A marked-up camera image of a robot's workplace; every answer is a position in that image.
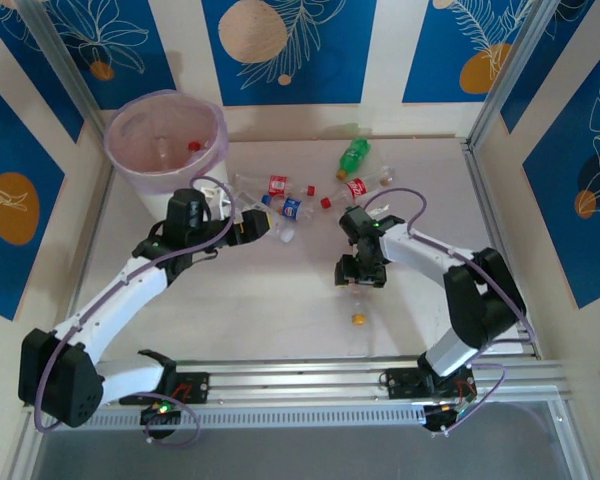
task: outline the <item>bottle label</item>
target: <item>bottle label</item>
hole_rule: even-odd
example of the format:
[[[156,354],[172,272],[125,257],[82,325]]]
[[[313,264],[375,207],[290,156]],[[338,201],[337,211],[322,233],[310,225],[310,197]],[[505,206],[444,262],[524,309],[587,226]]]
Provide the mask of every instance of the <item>bottle label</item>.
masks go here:
[[[286,184],[287,177],[271,175],[271,178],[269,178],[269,195],[272,197],[275,197],[276,195],[284,195],[284,187]]]
[[[300,200],[296,200],[295,198],[287,198],[282,207],[282,216],[296,220],[301,203]]]
[[[367,186],[359,178],[354,178],[350,182],[347,182],[346,185],[349,187],[349,190],[351,190],[353,198],[358,198],[367,193]]]

